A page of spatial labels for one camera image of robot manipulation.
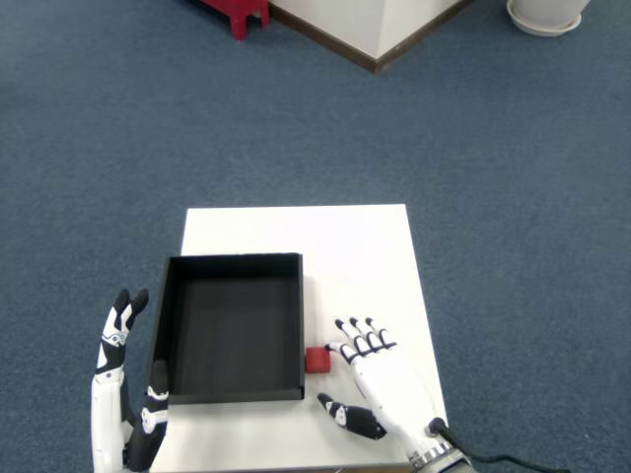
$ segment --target robotic hand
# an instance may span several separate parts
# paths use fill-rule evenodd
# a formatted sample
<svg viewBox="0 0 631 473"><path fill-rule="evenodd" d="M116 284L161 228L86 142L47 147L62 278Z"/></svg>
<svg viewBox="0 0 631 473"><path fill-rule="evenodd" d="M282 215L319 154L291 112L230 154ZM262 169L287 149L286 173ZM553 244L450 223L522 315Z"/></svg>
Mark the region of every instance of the robotic hand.
<svg viewBox="0 0 631 473"><path fill-rule="evenodd" d="M140 418L129 407L123 371L125 342L149 295L123 290L109 311L92 380L92 455L96 473L144 471L153 463L167 429L167 364L155 362Z"/></svg>
<svg viewBox="0 0 631 473"><path fill-rule="evenodd" d="M439 473L473 472L469 460L441 435L431 432L436 418L432 398L422 379L387 331L371 318L335 321L352 344L329 343L350 366L355 383L371 410L335 402L327 394L318 399L336 423L355 434L380 439L395 435L415 471Z"/></svg>

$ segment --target white wall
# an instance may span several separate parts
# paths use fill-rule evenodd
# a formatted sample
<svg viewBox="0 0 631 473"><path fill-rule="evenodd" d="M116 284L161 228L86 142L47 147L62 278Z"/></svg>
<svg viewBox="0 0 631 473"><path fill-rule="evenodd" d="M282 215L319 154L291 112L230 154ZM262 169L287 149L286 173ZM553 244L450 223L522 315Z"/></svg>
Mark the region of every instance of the white wall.
<svg viewBox="0 0 631 473"><path fill-rule="evenodd" d="M377 57L384 6L388 0L270 1L369 56Z"/></svg>
<svg viewBox="0 0 631 473"><path fill-rule="evenodd" d="M458 0L270 0L292 15L378 58Z"/></svg>
<svg viewBox="0 0 631 473"><path fill-rule="evenodd" d="M388 52L457 2L458 0L386 0L377 57Z"/></svg>

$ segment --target cable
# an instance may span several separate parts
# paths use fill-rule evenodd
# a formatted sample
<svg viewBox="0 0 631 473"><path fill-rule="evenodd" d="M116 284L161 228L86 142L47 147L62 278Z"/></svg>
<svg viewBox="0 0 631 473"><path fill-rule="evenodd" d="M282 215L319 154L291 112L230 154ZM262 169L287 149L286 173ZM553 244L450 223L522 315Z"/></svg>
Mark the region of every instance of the cable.
<svg viewBox="0 0 631 473"><path fill-rule="evenodd" d="M436 435L440 434L443 438L451 443L456 448L459 448L462 453L466 456L479 461L480 463L496 463L498 461L510 461L515 463L516 465L520 465L523 468L527 468L529 470L540 471L541 473L572 473L570 470L565 468L548 468L546 466L537 465L535 463L531 463L529 461L522 460L513 455L500 454L500 455L492 455L492 456L482 456L476 455L475 453L467 450L462 446L462 443L457 439L454 433L447 427L445 421L440 417L437 417L429 425L430 433Z"/></svg>

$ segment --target white tabletop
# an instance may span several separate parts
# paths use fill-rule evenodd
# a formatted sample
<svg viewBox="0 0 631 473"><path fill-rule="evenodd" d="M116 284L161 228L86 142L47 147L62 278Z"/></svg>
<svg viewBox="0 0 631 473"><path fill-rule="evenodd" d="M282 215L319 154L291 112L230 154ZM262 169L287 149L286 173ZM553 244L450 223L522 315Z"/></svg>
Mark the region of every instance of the white tabletop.
<svg viewBox="0 0 631 473"><path fill-rule="evenodd" d="M385 326L445 404L404 205L189 209L182 255L299 252L304 255L305 346L343 340L335 318ZM319 392L365 406L345 363L306 374L302 401L174 405L153 472L275 470L402 465L392 436L340 429Z"/></svg>

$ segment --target black box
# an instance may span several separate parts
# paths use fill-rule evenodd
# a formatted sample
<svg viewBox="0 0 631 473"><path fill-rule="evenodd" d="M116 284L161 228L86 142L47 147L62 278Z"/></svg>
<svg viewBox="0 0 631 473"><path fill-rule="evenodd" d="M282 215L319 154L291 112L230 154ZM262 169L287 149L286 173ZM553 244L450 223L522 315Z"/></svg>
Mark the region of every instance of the black box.
<svg viewBox="0 0 631 473"><path fill-rule="evenodd" d="M304 352L302 255L169 259L152 362L170 403L303 399Z"/></svg>

